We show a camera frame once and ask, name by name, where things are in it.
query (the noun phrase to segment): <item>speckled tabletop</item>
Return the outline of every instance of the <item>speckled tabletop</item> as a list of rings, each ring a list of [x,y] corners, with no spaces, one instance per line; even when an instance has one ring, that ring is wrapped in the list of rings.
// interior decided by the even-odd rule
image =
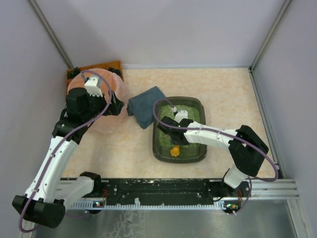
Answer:
[[[167,97],[198,98],[205,108],[207,125],[238,129],[245,124],[268,145],[246,68],[126,69],[123,73],[130,97],[158,86]],[[103,178],[221,178],[233,164],[229,153],[213,147],[208,147],[206,158],[198,163],[160,162],[152,153],[152,133],[153,125],[141,129],[134,117],[112,134],[88,130],[63,177],[90,171]],[[267,161],[258,176],[274,176]]]

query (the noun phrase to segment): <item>orange toy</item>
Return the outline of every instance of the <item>orange toy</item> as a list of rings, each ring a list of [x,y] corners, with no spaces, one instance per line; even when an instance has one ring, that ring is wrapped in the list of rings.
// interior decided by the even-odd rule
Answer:
[[[173,149],[171,149],[170,154],[174,157],[179,156],[179,145],[174,145]]]

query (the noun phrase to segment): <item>white wall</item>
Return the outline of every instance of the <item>white wall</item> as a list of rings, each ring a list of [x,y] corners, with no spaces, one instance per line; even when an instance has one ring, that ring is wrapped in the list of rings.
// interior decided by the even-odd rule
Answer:
[[[0,231],[15,238],[19,214],[11,203],[47,152],[64,105],[66,66],[27,1],[2,1],[0,32]]]
[[[317,1],[293,1],[256,77],[285,172],[317,236]]]
[[[250,66],[284,0],[37,2],[76,66],[171,67]]]

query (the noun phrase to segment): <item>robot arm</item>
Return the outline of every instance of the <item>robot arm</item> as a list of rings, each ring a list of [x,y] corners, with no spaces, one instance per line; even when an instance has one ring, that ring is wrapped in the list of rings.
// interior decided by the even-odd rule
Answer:
[[[49,150],[38,174],[25,194],[17,195],[13,199],[12,205],[20,214],[30,200],[23,217],[25,220],[55,228],[62,221],[65,211],[74,202],[86,194],[100,191],[100,175],[89,172],[82,173],[65,189],[56,191],[69,158],[88,130],[88,126],[84,124],[105,109],[106,100],[100,85],[101,79],[92,75],[85,79],[85,88],[74,88],[68,92],[66,108],[55,124]],[[123,106],[124,103],[118,100],[112,91],[111,103],[103,116],[117,116]],[[78,127],[81,128],[68,136]]]
[[[211,126],[200,124],[196,121],[186,119],[187,115],[184,111],[180,111],[175,115],[175,120],[169,117],[163,117],[162,122],[175,127],[189,127],[198,128],[196,130],[175,129],[158,124],[158,128],[165,134],[171,136],[171,141],[175,145],[188,145],[189,143],[200,143],[218,147],[221,150],[227,151],[231,154],[234,165],[226,173],[223,181],[231,188],[236,188],[248,176],[256,176],[264,161],[264,157],[249,147],[242,144],[236,139],[222,135],[220,132],[216,133],[209,129],[222,131],[227,134],[240,137],[260,148],[265,154],[268,153],[268,147],[256,135],[256,133],[248,126],[243,125],[238,130],[234,129],[220,129]]]

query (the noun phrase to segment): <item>dark blue towel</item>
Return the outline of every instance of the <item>dark blue towel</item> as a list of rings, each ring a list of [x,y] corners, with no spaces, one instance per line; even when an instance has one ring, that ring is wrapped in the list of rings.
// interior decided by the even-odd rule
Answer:
[[[147,128],[154,121],[153,105],[161,98],[165,98],[165,95],[156,86],[130,98],[127,108],[129,116],[134,115],[140,127]]]

